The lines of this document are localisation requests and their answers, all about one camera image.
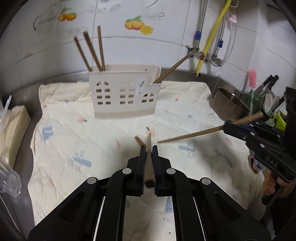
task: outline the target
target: tiled wall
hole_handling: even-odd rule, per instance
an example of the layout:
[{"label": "tiled wall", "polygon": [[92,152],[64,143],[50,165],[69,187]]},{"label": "tiled wall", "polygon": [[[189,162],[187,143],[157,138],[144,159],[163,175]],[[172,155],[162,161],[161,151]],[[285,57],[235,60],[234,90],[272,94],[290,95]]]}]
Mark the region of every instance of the tiled wall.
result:
[{"label": "tiled wall", "polygon": [[[223,4],[224,0],[208,0],[201,49]],[[97,25],[102,26],[106,63],[171,67],[186,55],[185,45],[193,45],[202,5],[202,0],[29,0],[0,40],[0,94],[40,79],[86,71],[73,37],[78,36],[91,63],[82,32],[89,32],[98,49]],[[145,25],[153,28],[152,33],[148,32],[151,34],[144,35],[140,30],[125,27],[127,19],[139,15]],[[222,68],[204,64],[202,72],[219,75],[241,90],[247,89],[244,87],[246,71],[250,68],[258,71],[258,84],[270,74],[285,75],[280,76],[281,86],[275,86],[275,89],[284,84],[294,84],[292,77],[296,60],[292,48],[295,50],[295,34],[285,19],[279,20],[278,17],[268,22],[267,17],[264,0],[240,1],[237,34],[230,58]],[[285,42],[275,43],[281,39],[272,32],[274,26],[281,28],[285,34],[288,32],[292,38],[286,41],[287,35],[281,36]],[[234,28],[231,29],[231,24],[227,22],[220,58],[228,55],[226,50],[231,32]],[[278,72],[275,72],[274,65],[278,66]],[[196,63],[190,59],[180,69],[195,70],[195,67]]]}]

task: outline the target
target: white quilted fabric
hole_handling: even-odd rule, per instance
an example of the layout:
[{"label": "white quilted fabric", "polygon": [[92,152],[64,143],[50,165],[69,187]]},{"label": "white quilted fabric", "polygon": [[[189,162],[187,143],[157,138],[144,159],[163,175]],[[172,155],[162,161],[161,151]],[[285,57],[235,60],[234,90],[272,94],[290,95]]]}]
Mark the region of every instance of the white quilted fabric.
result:
[{"label": "white quilted fabric", "polygon": [[[95,119],[88,83],[42,85],[39,98],[43,115],[31,141],[34,167],[28,184],[36,224],[88,177],[106,178],[126,167],[139,154],[134,136],[146,141],[146,127],[155,145],[223,124],[205,83],[164,81],[155,114],[129,119]],[[158,144],[158,151],[173,168],[190,178],[211,178],[257,219],[263,216],[264,177],[250,170],[245,142],[219,131]],[[157,198],[152,190],[128,197],[124,239],[175,240],[171,199]]]}]

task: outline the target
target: stainless steel pot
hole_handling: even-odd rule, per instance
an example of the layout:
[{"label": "stainless steel pot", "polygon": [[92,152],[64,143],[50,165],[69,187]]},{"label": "stainless steel pot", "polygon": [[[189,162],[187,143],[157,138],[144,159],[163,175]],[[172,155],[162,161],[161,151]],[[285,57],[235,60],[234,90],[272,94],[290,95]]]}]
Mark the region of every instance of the stainless steel pot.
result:
[{"label": "stainless steel pot", "polygon": [[213,109],[223,120],[238,120],[246,116],[249,108],[235,94],[226,89],[218,87],[213,101]]}]

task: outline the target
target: silver screw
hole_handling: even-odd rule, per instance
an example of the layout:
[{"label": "silver screw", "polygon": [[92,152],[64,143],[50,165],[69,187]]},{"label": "silver screw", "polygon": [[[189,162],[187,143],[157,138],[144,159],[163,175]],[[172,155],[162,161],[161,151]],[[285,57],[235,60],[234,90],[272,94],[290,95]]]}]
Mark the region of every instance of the silver screw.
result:
[{"label": "silver screw", "polygon": [[90,177],[89,179],[87,179],[87,183],[94,184],[94,183],[96,183],[96,179],[94,177]]},{"label": "silver screw", "polygon": [[208,178],[204,178],[204,179],[202,179],[202,183],[205,185],[209,185],[211,183],[211,180]]},{"label": "silver screw", "polygon": [[176,170],[173,169],[173,168],[169,168],[169,169],[167,169],[167,173],[168,174],[175,174],[176,173]]},{"label": "silver screw", "polygon": [[131,173],[131,169],[125,168],[125,169],[122,170],[122,173],[123,174],[130,174]]}]

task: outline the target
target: chopstick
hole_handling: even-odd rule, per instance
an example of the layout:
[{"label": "chopstick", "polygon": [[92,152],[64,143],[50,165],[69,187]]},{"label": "chopstick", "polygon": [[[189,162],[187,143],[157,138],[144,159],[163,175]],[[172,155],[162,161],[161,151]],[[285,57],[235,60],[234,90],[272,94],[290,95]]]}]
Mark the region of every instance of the chopstick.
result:
[{"label": "chopstick", "polygon": [[135,140],[140,146],[144,145],[146,147],[146,144],[138,136],[135,137]]},{"label": "chopstick", "polygon": [[101,62],[102,62],[102,69],[103,69],[103,71],[105,71],[106,67],[105,67],[105,60],[104,60],[104,53],[103,53],[101,26],[99,25],[97,28],[98,28],[98,40],[99,40],[99,49],[100,49],[100,56],[101,56]]},{"label": "chopstick", "polygon": [[145,186],[147,188],[153,188],[156,185],[155,172],[152,163],[152,147],[151,147],[151,133],[149,133],[147,147],[146,147],[146,160],[145,160]]},{"label": "chopstick", "polygon": [[84,53],[83,53],[83,51],[82,51],[82,48],[81,48],[81,46],[80,46],[80,44],[79,44],[79,41],[78,41],[77,37],[74,37],[74,42],[76,43],[76,46],[77,46],[77,48],[78,48],[78,50],[79,50],[79,53],[80,53],[80,55],[81,55],[81,57],[82,57],[82,59],[83,59],[85,65],[86,65],[88,71],[89,71],[89,72],[92,72],[92,70],[91,70],[91,68],[90,68],[90,66],[89,66],[89,64],[88,64],[88,62],[87,62],[87,59],[86,59],[86,57],[85,57],[85,55],[84,55]]},{"label": "chopstick", "polygon": [[84,32],[83,32],[83,35],[84,35],[84,38],[85,38],[85,40],[86,40],[86,43],[87,43],[87,45],[88,45],[88,47],[89,47],[89,50],[90,50],[90,52],[91,52],[91,55],[92,55],[93,58],[94,58],[94,61],[96,62],[96,65],[97,65],[99,71],[102,71],[102,67],[101,67],[100,62],[99,62],[99,60],[98,60],[98,57],[96,56],[96,52],[94,51],[94,47],[92,46],[92,43],[91,43],[91,40],[90,40],[90,38],[89,38],[89,34],[88,34],[88,32],[87,32],[87,31],[84,31]]},{"label": "chopstick", "polygon": [[[261,119],[262,117],[263,117],[263,114],[260,111],[260,112],[258,112],[256,114],[251,115],[251,116],[247,116],[245,118],[236,120],[236,121],[233,122],[233,124],[242,125],[242,124],[248,123],[248,122],[256,120],[256,119]],[[191,137],[197,137],[197,136],[201,136],[201,135],[221,131],[222,129],[223,129],[223,126],[218,126],[218,127],[214,127],[214,128],[211,128],[211,129],[204,130],[204,131],[198,131],[198,132],[195,132],[195,133],[186,134],[186,135],[179,136],[179,137],[174,137],[174,138],[170,138],[170,139],[166,139],[166,140],[161,140],[161,141],[158,141],[157,143],[171,142],[171,141],[177,141],[177,140],[182,140],[182,139],[191,138]]]},{"label": "chopstick", "polygon": [[173,72],[176,68],[178,68],[186,59],[190,58],[195,50],[191,50],[183,59],[181,59],[179,62],[174,64],[171,68],[169,68],[165,73],[163,73],[158,79],[156,79],[153,84],[155,83],[161,83],[168,75]]}]

